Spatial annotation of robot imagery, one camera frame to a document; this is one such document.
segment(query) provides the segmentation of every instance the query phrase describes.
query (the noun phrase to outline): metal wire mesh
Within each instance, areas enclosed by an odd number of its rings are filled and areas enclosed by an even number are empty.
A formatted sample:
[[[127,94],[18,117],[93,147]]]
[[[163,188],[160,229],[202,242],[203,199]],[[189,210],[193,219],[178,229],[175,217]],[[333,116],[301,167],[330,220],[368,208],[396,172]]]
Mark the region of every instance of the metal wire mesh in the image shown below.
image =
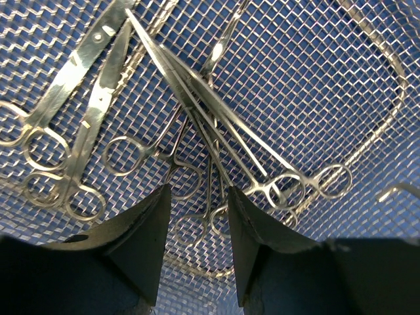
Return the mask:
[[[99,0],[0,1],[1,100],[30,111],[107,4],[109,1]],[[157,40],[199,70],[235,4],[180,0]],[[143,25],[150,24],[160,5],[161,1],[141,1],[136,6]],[[306,175],[333,162],[348,163],[354,175],[352,190],[340,199],[326,200],[307,192],[307,202],[298,209],[298,232],[316,240],[419,236],[420,201],[404,193],[385,203],[375,201],[375,194],[389,184],[420,183],[419,8],[410,0],[255,0],[238,23],[215,70],[216,91],[260,137]],[[352,17],[351,10],[362,19]],[[372,40],[364,22],[381,36],[382,46]],[[138,46],[133,35],[129,55]],[[396,72],[383,47],[392,52],[391,58],[398,58],[407,83],[403,104],[397,109],[401,73]],[[70,145],[105,54],[51,123]],[[101,191],[108,200],[106,214],[98,222],[143,199],[163,182],[168,170],[165,162],[149,158],[134,173],[115,177],[100,160],[105,143],[124,134],[150,143],[177,106],[146,55],[112,104],[83,175],[83,183]],[[11,137],[16,130],[10,125],[10,115],[1,112],[0,118],[1,136]],[[182,119],[165,137],[162,149],[172,147]],[[374,137],[384,123],[383,132]],[[226,130],[220,129],[229,138]],[[249,139],[247,143],[271,175],[282,172],[282,166],[257,143]],[[64,156],[64,151],[47,139],[34,142],[31,150],[51,163]],[[177,154],[205,176],[207,150],[191,126]],[[113,154],[114,161],[130,163],[134,158],[135,151],[123,146]],[[245,187],[248,180],[223,148],[220,158],[232,180]],[[45,243],[90,227],[60,211],[40,209],[26,201],[19,183],[32,169],[20,148],[1,148],[0,163],[0,232]],[[196,178],[182,173],[172,180],[177,192],[187,192],[195,182]],[[212,231],[197,247],[185,247],[175,239],[174,223],[181,216],[203,212],[205,189],[203,185],[192,199],[173,203],[156,314],[240,313],[230,242]],[[215,179],[213,206],[220,202],[219,195]],[[254,201],[266,209],[261,196],[255,196]],[[89,200],[76,198],[74,202],[83,207]],[[287,213],[273,215],[283,220]],[[188,224],[186,232],[194,222]],[[218,225],[227,228],[226,218],[221,217]]]

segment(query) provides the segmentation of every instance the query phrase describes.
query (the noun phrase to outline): stainless steel instrument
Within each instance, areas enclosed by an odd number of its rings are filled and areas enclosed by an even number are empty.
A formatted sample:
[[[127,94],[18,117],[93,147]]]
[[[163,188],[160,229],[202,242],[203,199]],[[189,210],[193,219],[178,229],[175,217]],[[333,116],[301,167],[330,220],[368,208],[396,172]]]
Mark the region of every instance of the stainless steel instrument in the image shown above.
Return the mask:
[[[186,120],[184,120],[184,122],[182,123],[182,127],[178,133],[177,139],[175,140],[175,144],[172,150],[169,153],[166,153],[166,152],[162,152],[161,149],[159,149],[159,145],[161,144],[163,138],[169,132],[173,123],[179,118],[180,113],[181,113],[181,108],[179,108],[177,112],[170,118],[170,120],[168,121],[166,126],[163,128],[158,138],[149,145],[143,144],[141,140],[135,139],[130,136],[117,136],[113,138],[111,141],[109,141],[109,143],[107,143],[102,153],[102,161],[104,162],[107,170],[109,170],[109,172],[111,172],[115,176],[125,176],[133,172],[136,168],[138,168],[145,159],[147,159],[150,156],[153,156],[157,159],[161,159],[170,164],[170,168],[166,175],[166,180],[165,180],[166,182],[168,182],[171,176],[175,173],[175,171],[180,168],[188,169],[189,172],[195,175],[195,177],[197,178],[197,184],[194,186],[194,188],[190,192],[181,196],[178,196],[176,194],[174,194],[173,196],[176,200],[187,200],[191,198],[191,196],[193,196],[197,192],[197,190],[200,188],[201,182],[202,182],[202,176],[201,176],[201,171],[197,167],[195,167],[191,163],[185,163],[183,161],[180,161],[177,157],[177,150],[182,140],[182,136],[184,134],[184,130],[187,123]],[[137,159],[134,162],[133,166],[127,171],[118,171],[110,165],[109,156],[112,154],[110,149],[112,148],[112,145],[121,141],[134,144],[137,150],[137,155],[136,155]]]
[[[126,19],[124,10],[131,8],[135,2],[134,0],[114,0],[110,3],[83,37],[83,40],[73,51],[69,60],[57,73],[54,81],[32,112],[26,113],[10,102],[0,101],[0,108],[3,107],[14,113],[14,117],[17,120],[16,124],[21,125],[21,132],[18,138],[0,140],[0,145],[8,147],[23,145],[24,155],[28,163],[42,171],[62,169],[67,165],[68,157],[71,154],[70,147],[62,136],[49,127],[49,123],[83,79],[101,51],[103,51],[124,23]],[[45,134],[54,139],[64,148],[66,158],[63,161],[56,165],[44,165],[31,157],[30,143],[32,139],[40,134]]]
[[[42,207],[60,207],[64,205],[65,210],[71,217],[81,221],[94,220],[103,214],[106,206],[104,196],[99,191],[83,185],[81,179],[91,156],[102,120],[108,111],[114,90],[117,87],[127,53],[130,33],[131,25],[130,23],[125,23],[119,31],[114,46],[105,60],[104,66],[93,86],[89,105],[77,132],[72,151],[68,157],[64,175],[59,176],[46,171],[36,171],[25,178],[24,193],[32,203]],[[54,188],[49,198],[36,196],[30,190],[31,181],[39,180],[40,177],[46,177],[54,181]],[[99,200],[99,209],[94,215],[80,215],[72,208],[70,198],[78,193],[93,195]]]

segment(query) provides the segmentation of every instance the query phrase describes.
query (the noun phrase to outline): surgical scissors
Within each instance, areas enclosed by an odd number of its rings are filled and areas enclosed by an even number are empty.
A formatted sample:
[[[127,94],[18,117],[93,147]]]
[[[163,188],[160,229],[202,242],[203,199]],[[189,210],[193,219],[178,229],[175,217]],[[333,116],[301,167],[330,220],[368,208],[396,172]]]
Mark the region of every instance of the surgical scissors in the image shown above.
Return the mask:
[[[67,159],[52,166],[34,160],[30,153],[30,143],[36,136],[45,134],[64,148],[66,157],[70,156],[67,142],[49,127],[49,123],[126,21],[124,10],[133,7],[135,2],[135,0],[114,0],[108,5],[57,73],[32,112],[26,113],[14,104],[0,101],[0,107],[14,113],[16,123],[21,126],[20,135],[16,139],[0,140],[0,145],[8,147],[23,145],[24,156],[28,163],[42,171],[53,171],[66,166]]]
[[[201,186],[201,182],[202,182],[201,172],[197,167],[193,166],[191,163],[185,163],[183,161],[180,161],[176,155],[176,152],[179,148],[179,144],[182,140],[182,136],[186,129],[187,119],[185,119],[184,122],[182,123],[180,132],[178,133],[178,137],[175,140],[172,150],[169,153],[165,153],[159,149],[159,145],[161,144],[165,135],[169,132],[169,129],[172,127],[174,122],[180,117],[181,111],[182,111],[182,108],[180,107],[175,112],[175,114],[170,118],[170,120],[168,121],[165,128],[162,130],[162,132],[158,136],[158,138],[149,145],[143,144],[142,141],[135,139],[131,136],[117,136],[113,138],[111,141],[109,141],[109,143],[107,143],[102,153],[102,160],[107,170],[109,170],[109,172],[111,172],[115,176],[125,176],[133,172],[145,159],[147,159],[150,156],[154,156],[155,158],[169,162],[170,164],[170,168],[167,172],[166,179],[165,179],[166,182],[168,182],[168,180],[171,178],[173,173],[177,169],[180,169],[180,168],[189,169],[191,172],[197,175],[198,182],[194,185],[194,189],[191,192],[185,195],[181,195],[181,196],[177,196],[176,194],[174,195],[174,199],[176,200],[187,200],[191,198],[191,196],[193,196]],[[134,165],[128,171],[117,171],[109,163],[108,156],[110,155],[109,151],[110,151],[111,145],[120,141],[127,141],[128,143],[134,144],[136,147],[136,150],[138,151],[138,157]]]
[[[127,54],[130,33],[130,23],[124,23],[115,39],[111,51],[105,59],[103,68],[92,88],[89,104],[77,132],[76,140],[68,158],[64,175],[58,176],[45,171],[35,171],[25,178],[24,193],[35,205],[42,207],[58,207],[64,204],[67,213],[73,218],[81,221],[94,220],[103,214],[106,206],[105,198],[99,191],[83,185],[81,179],[95,145],[101,123],[112,102],[113,93],[117,87],[125,56]],[[54,182],[54,188],[51,190],[50,198],[41,199],[39,196],[35,197],[33,192],[30,191],[30,181],[41,177],[51,179]],[[70,198],[80,192],[91,194],[99,200],[100,208],[94,215],[79,215],[72,209]]]

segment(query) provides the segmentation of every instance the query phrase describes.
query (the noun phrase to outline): wire mesh basket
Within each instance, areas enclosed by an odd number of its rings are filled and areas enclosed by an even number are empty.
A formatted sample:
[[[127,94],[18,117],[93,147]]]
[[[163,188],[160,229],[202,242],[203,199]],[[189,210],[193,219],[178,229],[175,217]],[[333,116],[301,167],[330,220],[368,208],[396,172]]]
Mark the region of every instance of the wire mesh basket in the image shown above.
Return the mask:
[[[67,61],[89,26],[110,1],[0,1],[0,100],[30,112]],[[150,26],[168,3],[173,10],[156,35],[190,67],[199,70],[210,54],[236,1],[139,1],[136,17]],[[420,183],[420,6],[415,1],[250,1],[227,51],[213,74],[213,88],[273,149],[310,176],[324,165],[344,163],[353,174],[345,196],[328,200],[308,189],[295,210],[294,229],[315,240],[328,237],[418,237],[420,201],[401,192],[379,203],[375,196],[397,182]],[[128,56],[141,49],[133,34]],[[51,128],[70,144],[75,140],[91,87],[111,45],[105,49],[65,105]],[[22,181],[33,170],[22,148],[0,147],[0,232],[31,243],[64,240],[142,200],[165,180],[168,164],[148,158],[125,177],[109,173],[101,154],[111,138],[131,135],[150,143],[174,114],[178,101],[145,54],[115,97],[83,174],[83,184],[107,199],[105,214],[95,222],[69,218],[57,209],[32,205],[22,194]],[[2,138],[19,131],[13,117],[0,112]],[[181,117],[163,139],[172,148]],[[235,148],[229,132],[220,127]],[[268,152],[247,139],[270,176],[283,171]],[[52,165],[65,151],[45,137],[29,145],[31,154]],[[136,159],[130,145],[114,148],[112,161]],[[202,171],[207,149],[192,125],[187,126],[177,152],[179,159]],[[234,184],[249,179],[221,148],[220,160]],[[255,166],[247,162],[257,174]],[[183,170],[171,179],[174,194],[188,193],[197,177]],[[41,183],[50,189],[48,182]],[[173,200],[156,314],[240,314],[234,285],[229,239],[206,231],[197,246],[179,242],[175,223],[186,214],[202,213],[206,185],[186,201]],[[213,180],[212,206],[221,202]],[[253,201],[268,210],[264,198]],[[74,196],[72,203],[88,208],[90,200]],[[289,213],[271,213],[287,223]],[[217,219],[228,231],[226,217]],[[197,222],[182,227],[185,238],[203,232]]]

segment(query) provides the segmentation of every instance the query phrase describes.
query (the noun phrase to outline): surgical instrument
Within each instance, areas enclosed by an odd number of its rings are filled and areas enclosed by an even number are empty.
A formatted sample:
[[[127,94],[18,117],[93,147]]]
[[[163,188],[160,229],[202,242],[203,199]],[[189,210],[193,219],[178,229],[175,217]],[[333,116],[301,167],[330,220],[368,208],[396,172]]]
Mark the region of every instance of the surgical instrument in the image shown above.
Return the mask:
[[[233,148],[229,145],[229,143],[227,143],[226,139],[224,139],[224,137],[222,137],[219,131],[214,127],[213,122],[211,121],[210,117],[205,113],[204,109],[198,104],[197,100],[194,98],[194,96],[192,95],[188,87],[186,86],[185,82],[179,77],[178,73],[174,70],[173,65],[170,63],[170,61],[168,61],[165,51],[161,47],[159,47],[152,38],[150,38],[150,36],[141,26],[140,22],[135,18],[134,14],[128,9],[126,10],[126,12],[127,12],[127,16],[129,17],[130,21],[133,24],[134,29],[138,33],[141,41],[143,42],[144,46],[149,52],[149,55],[151,56],[155,65],[157,66],[159,71],[163,74],[165,80],[168,82],[169,86],[171,87],[178,101],[181,103],[182,107],[184,108],[184,111],[187,113],[191,122],[196,126],[197,132],[203,138],[203,141],[205,142],[206,146],[209,149],[209,153],[211,154],[211,157],[216,163],[226,183],[233,186],[233,182],[230,180],[226,172],[226,169],[224,169],[224,167],[221,165],[221,162],[214,151],[214,148],[212,145],[213,143],[212,138],[207,134],[200,119],[204,119],[204,121],[206,122],[206,126],[210,128],[213,134],[213,138],[217,138],[220,142],[223,143],[223,145],[229,151],[231,156],[236,160],[236,162],[240,165],[240,167],[246,172],[247,176],[251,179],[255,179],[252,172],[247,168],[247,166],[239,158],[239,156],[233,150]],[[285,175],[280,175],[279,177],[276,177],[274,180],[271,180],[270,186],[262,186],[255,179],[254,191],[263,192],[266,195],[266,198],[268,202],[270,203],[270,205],[272,207],[277,207],[278,205],[271,198],[270,191],[273,187],[273,184],[277,180],[282,179],[283,177],[285,177]]]
[[[125,176],[131,172],[133,172],[145,159],[147,159],[150,156],[154,156],[157,159],[161,159],[163,161],[169,162],[170,164],[170,168],[167,172],[166,175],[166,182],[171,178],[171,176],[174,174],[174,172],[177,169],[180,168],[185,168],[185,169],[189,169],[193,174],[195,174],[198,178],[198,182],[194,185],[193,190],[185,195],[181,195],[178,196],[176,194],[174,194],[174,199],[176,200],[187,200],[189,199],[192,195],[194,195],[197,190],[200,188],[201,186],[201,172],[197,167],[194,167],[191,163],[185,163],[180,161],[177,156],[176,156],[176,152],[179,148],[179,144],[182,140],[182,136],[185,132],[185,128],[186,128],[186,124],[187,124],[187,120],[185,119],[184,122],[182,123],[182,126],[180,128],[180,132],[178,133],[178,136],[175,140],[175,143],[173,145],[172,150],[169,153],[165,153],[162,152],[159,149],[159,145],[161,144],[162,140],[164,139],[165,135],[169,132],[170,128],[173,126],[174,122],[179,118],[180,114],[181,114],[182,108],[179,108],[174,115],[170,118],[170,120],[168,121],[168,123],[166,124],[166,126],[163,128],[162,132],[160,133],[160,135],[157,137],[157,139],[149,144],[143,144],[142,141],[135,139],[131,136],[117,136],[115,138],[113,138],[111,141],[109,141],[109,143],[107,143],[107,145],[105,146],[105,149],[102,153],[102,160],[107,168],[107,170],[109,170],[109,172],[111,172],[112,174],[114,174],[115,176]],[[127,171],[117,171],[115,170],[109,162],[109,155],[110,155],[110,148],[112,147],[113,144],[115,144],[116,142],[121,142],[121,141],[127,141],[130,144],[134,144],[135,146],[135,150],[138,152],[138,156],[137,159],[134,163],[134,165]]]
[[[213,184],[213,163],[211,162],[211,156],[208,157],[209,163],[207,164],[207,192],[206,192],[206,199],[205,199],[205,210],[204,213],[200,214],[193,214],[193,215],[183,215],[174,226],[175,229],[175,238],[177,242],[185,245],[186,247],[196,246],[198,243],[204,240],[204,237],[207,233],[207,228],[209,226],[209,218],[211,214],[211,186]],[[197,220],[199,221],[199,225],[201,226],[201,231],[198,232],[199,236],[193,239],[193,235],[197,234],[198,229],[189,228],[185,230],[185,233],[188,233],[189,239],[184,241],[182,236],[180,235],[181,231],[181,223],[187,222],[189,220]]]
[[[409,192],[411,195],[420,199],[420,189],[406,182],[399,182],[398,184],[393,184],[382,190],[379,194],[376,195],[376,200],[378,202],[384,202],[391,194],[400,192],[402,190],[405,190],[406,192]]]
[[[42,171],[53,171],[66,166],[67,159],[52,166],[34,160],[30,153],[30,143],[36,136],[45,134],[64,148],[66,157],[70,156],[70,148],[67,142],[49,127],[49,123],[120,26],[126,21],[124,10],[133,7],[135,2],[134,0],[114,0],[108,5],[72,52],[68,61],[57,73],[50,87],[30,113],[26,113],[9,102],[0,101],[0,107],[14,113],[14,116],[17,117],[17,123],[19,122],[21,125],[18,138],[0,140],[0,145],[7,147],[23,145],[24,156],[28,163]]]
[[[35,205],[42,207],[58,207],[64,204],[67,213],[78,220],[90,221],[103,214],[106,206],[104,196],[97,190],[81,183],[83,172],[91,156],[100,125],[112,102],[114,89],[120,78],[121,69],[127,54],[131,33],[130,23],[125,23],[120,29],[113,47],[105,59],[103,68],[96,79],[89,104],[77,132],[72,152],[68,158],[64,175],[45,171],[36,171],[29,174],[24,180],[24,193]],[[54,188],[51,190],[50,200],[40,200],[30,191],[30,181],[44,177],[54,181]],[[91,216],[79,215],[72,209],[70,198],[77,193],[93,195],[99,200],[99,210]]]
[[[295,166],[289,163],[284,157],[279,155],[276,151],[274,151],[263,139],[261,139],[256,133],[254,133],[244,121],[242,121],[215,93],[200,77],[198,73],[194,70],[189,68],[180,58],[175,56],[169,49],[165,48],[161,45],[161,48],[165,51],[167,57],[171,61],[171,65],[174,67],[175,71],[180,75],[182,80],[189,86],[191,90],[199,97],[201,101],[212,111],[213,115],[215,115],[225,126],[226,123],[230,123],[229,119],[233,121],[240,129],[245,131],[253,140],[255,140],[258,144],[260,144],[265,150],[267,150],[276,160],[278,160],[286,169],[287,171],[283,174],[284,177],[291,177],[296,178],[302,187],[302,194],[300,197],[299,202],[297,202],[295,206],[297,206],[300,202],[302,202],[303,197],[305,196],[305,186],[311,185],[315,190],[317,190],[321,196],[326,199],[334,199],[339,198],[345,195],[352,184],[352,173],[350,169],[343,164],[334,163],[328,166],[323,167],[319,172],[314,175],[313,177],[307,177],[302,172],[298,170]],[[325,187],[320,187],[320,183],[323,179],[323,176],[328,174],[330,171],[333,170],[341,170],[341,174],[346,175],[346,185],[338,189],[336,192],[329,192],[328,189]]]

